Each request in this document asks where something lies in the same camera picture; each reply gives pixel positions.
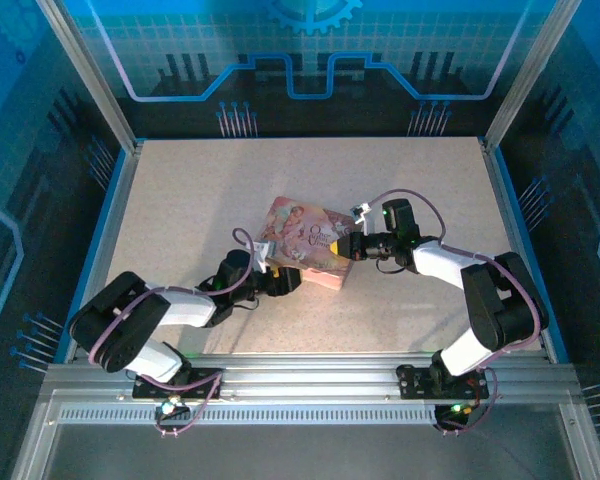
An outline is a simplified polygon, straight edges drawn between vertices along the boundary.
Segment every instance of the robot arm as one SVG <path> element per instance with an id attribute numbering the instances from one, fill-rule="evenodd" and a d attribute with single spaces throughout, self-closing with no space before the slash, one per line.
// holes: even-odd
<path id="1" fill-rule="evenodd" d="M 248 252 L 232 250 L 216 275 L 198 285 L 195 291 L 155 289 L 135 273 L 122 273 L 80 309 L 70 323 L 69 333 L 91 352 L 119 315 L 132 302 L 140 300 L 105 341 L 96 346 L 95 363 L 111 373 L 127 369 L 160 383 L 187 385 L 192 380 L 191 365 L 171 346 L 150 338 L 157 327 L 213 327 L 231 315 L 236 303 L 255 300 L 264 294 L 286 295 L 300 285 L 298 270 L 264 267 L 261 271 L 253 270 L 246 281 L 231 292 L 215 296 L 204 294 L 236 284 L 248 265 Z"/>
<path id="2" fill-rule="evenodd" d="M 367 204 L 352 209 L 358 223 L 366 222 Z M 513 252 L 495 258 L 455 253 L 436 237 L 420 236 L 410 203 L 406 199 L 385 202 L 382 206 L 387 232 L 353 232 L 341 238 L 332 251 L 353 260 L 389 258 L 416 274 L 436 277 L 464 291 L 470 328 L 449 347 L 432 358 L 431 376 L 444 390 L 459 377 L 472 372 L 506 351 L 507 346 L 529 338 L 534 319 L 521 292 L 492 265 L 491 259 L 509 272 L 529 294 L 535 305 L 541 329 L 548 316 L 538 291 L 520 256 Z"/>

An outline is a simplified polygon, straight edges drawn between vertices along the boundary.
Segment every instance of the gear logo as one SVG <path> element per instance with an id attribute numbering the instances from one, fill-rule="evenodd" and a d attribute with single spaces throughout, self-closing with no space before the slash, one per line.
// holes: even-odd
<path id="1" fill-rule="evenodd" d="M 270 19 L 277 19 L 281 28 L 291 27 L 293 33 L 304 31 L 307 35 L 339 28 L 340 22 L 350 20 L 351 11 L 359 7 L 361 0 L 265 0 Z"/>
<path id="2" fill-rule="evenodd" d="M 0 30 L 20 50 L 36 38 L 40 28 L 34 0 L 0 0 Z"/>

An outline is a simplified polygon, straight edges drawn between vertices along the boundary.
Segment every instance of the pink package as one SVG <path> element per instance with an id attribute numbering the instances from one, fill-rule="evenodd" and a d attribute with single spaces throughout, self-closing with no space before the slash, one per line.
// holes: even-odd
<path id="1" fill-rule="evenodd" d="M 304 281 L 340 290 L 351 260 L 331 252 L 331 244 L 355 228 L 353 218 L 316 205 L 278 197 L 273 202 L 259 241 L 275 243 L 268 261 L 303 270 Z"/>

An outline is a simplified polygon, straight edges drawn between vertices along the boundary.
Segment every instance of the speckled surface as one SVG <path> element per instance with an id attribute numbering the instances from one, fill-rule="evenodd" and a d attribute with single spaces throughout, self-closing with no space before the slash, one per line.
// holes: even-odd
<path id="1" fill-rule="evenodd" d="M 390 188 L 417 190 L 447 222 L 447 243 L 481 252 L 510 247 L 475 138 L 147 141 L 109 279 L 193 286 L 236 248 L 231 231 L 258 233 L 278 195 L 347 212 Z M 423 234 L 434 215 L 417 199 Z M 382 219 L 377 219 L 377 231 Z M 340 292 L 303 284 L 263 298 L 212 331 L 159 328 L 187 353 L 434 351 L 467 327 L 463 293 L 436 279 L 382 275 L 355 264 Z"/>

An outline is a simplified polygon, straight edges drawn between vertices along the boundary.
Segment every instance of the vent slot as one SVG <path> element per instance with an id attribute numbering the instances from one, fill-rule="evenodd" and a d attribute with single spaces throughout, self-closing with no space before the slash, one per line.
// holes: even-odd
<path id="1" fill-rule="evenodd" d="M 154 404 L 62 407 L 58 423 L 90 425 L 153 424 Z M 186 421 L 190 414 L 176 420 Z M 208 425 L 429 425 L 429 405 L 210 405 L 199 419 Z"/>

